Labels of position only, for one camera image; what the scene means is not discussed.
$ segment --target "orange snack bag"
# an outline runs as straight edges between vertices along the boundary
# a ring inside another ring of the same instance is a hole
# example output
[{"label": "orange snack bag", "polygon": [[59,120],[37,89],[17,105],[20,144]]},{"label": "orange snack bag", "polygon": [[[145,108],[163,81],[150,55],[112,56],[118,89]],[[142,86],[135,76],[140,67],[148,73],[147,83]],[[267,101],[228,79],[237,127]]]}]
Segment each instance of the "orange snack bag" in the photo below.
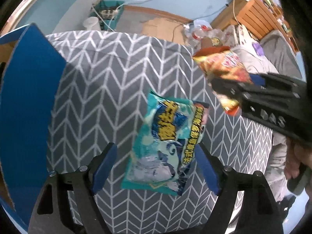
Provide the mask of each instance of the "orange snack bag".
[{"label": "orange snack bag", "polygon": [[[209,47],[199,50],[193,60],[205,73],[205,77],[210,82],[214,77],[236,80],[239,82],[252,83],[249,73],[240,61],[237,54],[229,47]],[[214,92],[220,101],[223,109],[229,115],[235,115],[239,109],[239,103],[235,99],[230,99],[225,95]]]}]

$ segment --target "teal basket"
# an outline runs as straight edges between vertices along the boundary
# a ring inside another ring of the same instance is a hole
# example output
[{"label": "teal basket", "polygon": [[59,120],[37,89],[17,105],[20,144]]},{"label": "teal basket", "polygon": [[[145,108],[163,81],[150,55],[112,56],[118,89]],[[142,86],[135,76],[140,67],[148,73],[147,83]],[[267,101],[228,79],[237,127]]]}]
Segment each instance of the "teal basket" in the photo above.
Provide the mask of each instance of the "teal basket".
[{"label": "teal basket", "polygon": [[[94,6],[96,12],[100,15],[101,15],[101,11],[103,10],[114,10],[116,9],[118,6],[124,4],[124,1],[104,1],[104,0],[101,0],[96,6]],[[119,9],[118,9],[118,13],[117,15],[114,17],[114,19],[110,22],[110,18],[109,18],[109,15],[107,15],[107,17],[104,15],[103,16],[103,20],[105,21],[105,23],[107,25],[110,26],[111,29],[115,30],[116,26],[117,26],[117,23],[120,19],[120,16],[121,14],[123,13],[124,11],[124,6],[121,6]],[[99,24],[101,26],[101,30],[110,30],[107,25],[105,25],[103,23],[103,21],[97,16],[97,14],[92,11],[90,13],[90,17],[97,17],[99,19]]]}]

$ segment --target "gray chevron tablecloth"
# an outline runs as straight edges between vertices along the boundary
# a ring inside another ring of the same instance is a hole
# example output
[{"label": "gray chevron tablecloth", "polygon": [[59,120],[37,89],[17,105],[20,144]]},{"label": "gray chevron tablecloth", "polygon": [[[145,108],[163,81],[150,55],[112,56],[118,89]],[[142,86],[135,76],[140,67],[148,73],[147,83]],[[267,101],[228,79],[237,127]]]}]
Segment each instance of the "gray chevron tablecloth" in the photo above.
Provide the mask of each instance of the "gray chevron tablecloth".
[{"label": "gray chevron tablecloth", "polygon": [[[203,224],[216,202],[195,162],[181,197],[120,189],[151,89],[161,96],[210,103],[203,139],[210,152],[239,172],[265,170],[271,130],[223,112],[191,59],[192,48],[117,32],[76,31],[47,38],[68,61],[51,112],[48,168],[74,171],[100,154],[108,142],[117,143],[117,162],[95,197],[113,233],[158,233]],[[79,223],[73,194],[70,202]],[[239,193],[236,208],[241,203]]]}]

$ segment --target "purple object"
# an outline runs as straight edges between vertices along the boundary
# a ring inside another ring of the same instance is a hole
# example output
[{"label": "purple object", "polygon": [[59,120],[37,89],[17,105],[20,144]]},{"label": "purple object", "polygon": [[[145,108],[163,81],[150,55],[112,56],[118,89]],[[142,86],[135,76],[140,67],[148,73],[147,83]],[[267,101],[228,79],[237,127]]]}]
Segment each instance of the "purple object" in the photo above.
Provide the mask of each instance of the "purple object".
[{"label": "purple object", "polygon": [[256,52],[259,56],[264,56],[263,49],[262,49],[262,47],[260,46],[259,43],[254,42],[254,43],[252,43],[252,46],[253,46],[255,52]]}]

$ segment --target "chip bag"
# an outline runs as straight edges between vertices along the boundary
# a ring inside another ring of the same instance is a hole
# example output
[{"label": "chip bag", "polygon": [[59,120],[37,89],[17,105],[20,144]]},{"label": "chip bag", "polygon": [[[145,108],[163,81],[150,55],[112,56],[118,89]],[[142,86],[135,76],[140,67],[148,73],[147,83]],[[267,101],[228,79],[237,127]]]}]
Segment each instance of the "chip bag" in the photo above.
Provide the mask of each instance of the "chip bag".
[{"label": "chip bag", "polygon": [[[238,55],[232,52],[228,46],[203,48],[193,56],[193,60],[205,73],[208,82],[214,77],[221,77],[223,79],[252,83],[249,73]],[[235,115],[238,113],[239,103],[237,100],[216,92],[214,94],[227,114]]]},{"label": "chip bag", "polygon": [[208,113],[206,103],[164,99],[151,92],[121,188],[182,195]]}]

